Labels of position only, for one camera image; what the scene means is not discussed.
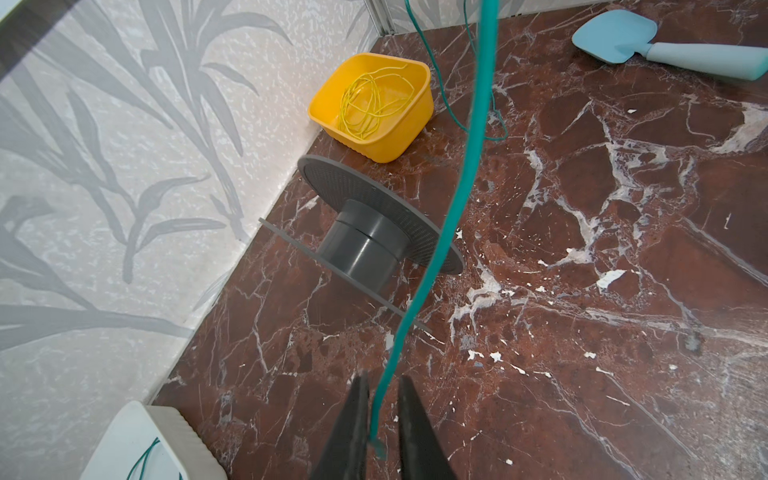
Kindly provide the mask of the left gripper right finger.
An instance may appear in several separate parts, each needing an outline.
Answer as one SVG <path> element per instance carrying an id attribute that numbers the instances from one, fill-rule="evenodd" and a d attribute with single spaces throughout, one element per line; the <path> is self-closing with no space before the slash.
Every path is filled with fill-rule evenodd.
<path id="1" fill-rule="evenodd" d="M 399 379 L 397 408 L 401 478 L 456 480 L 415 385 L 406 375 Z"/>

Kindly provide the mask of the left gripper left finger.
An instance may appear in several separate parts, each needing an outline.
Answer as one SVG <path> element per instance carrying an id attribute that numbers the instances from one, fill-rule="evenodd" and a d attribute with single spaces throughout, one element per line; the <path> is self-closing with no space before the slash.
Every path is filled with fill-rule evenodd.
<path id="1" fill-rule="evenodd" d="M 369 380 L 366 373 L 351 383 L 322 456 L 310 479 L 364 479 L 369 435 Z"/>

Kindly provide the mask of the grey perforated spool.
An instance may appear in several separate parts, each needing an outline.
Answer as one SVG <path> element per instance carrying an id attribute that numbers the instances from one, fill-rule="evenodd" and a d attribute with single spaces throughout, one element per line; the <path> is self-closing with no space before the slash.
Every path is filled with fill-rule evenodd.
<path id="1" fill-rule="evenodd" d="M 319 199 L 337 212 L 320 247 L 313 251 L 267 220 L 261 224 L 403 317 L 405 312 L 381 292 L 404 260 L 429 264 L 440 229 L 400 196 L 342 163 L 305 155 L 297 167 Z"/>

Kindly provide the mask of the white plastic bin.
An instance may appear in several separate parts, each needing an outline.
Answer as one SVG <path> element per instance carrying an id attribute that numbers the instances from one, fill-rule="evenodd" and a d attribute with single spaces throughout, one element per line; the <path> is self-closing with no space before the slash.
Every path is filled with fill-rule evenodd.
<path id="1" fill-rule="evenodd" d="M 227 474 L 181 413 L 130 401 L 116 414 L 83 479 L 225 479 Z"/>

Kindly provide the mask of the yellow plastic bin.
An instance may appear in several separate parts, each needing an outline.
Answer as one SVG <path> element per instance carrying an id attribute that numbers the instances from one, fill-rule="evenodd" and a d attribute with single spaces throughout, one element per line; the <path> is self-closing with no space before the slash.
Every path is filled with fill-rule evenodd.
<path id="1" fill-rule="evenodd" d="M 431 70 L 423 62 L 359 53 L 311 100 L 308 115 L 343 145 L 376 163 L 400 157 L 431 119 Z"/>

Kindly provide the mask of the light blue spatula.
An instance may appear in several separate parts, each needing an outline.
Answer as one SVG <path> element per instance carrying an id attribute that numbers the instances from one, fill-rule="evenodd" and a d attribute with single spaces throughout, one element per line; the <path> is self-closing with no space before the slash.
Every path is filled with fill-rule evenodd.
<path id="1" fill-rule="evenodd" d="M 587 21 L 573 34 L 572 43 L 611 65 L 623 64 L 639 54 L 651 62 L 737 80 L 755 81 L 767 73 L 765 48 L 656 42 L 657 31 L 654 21 L 615 9 Z"/>

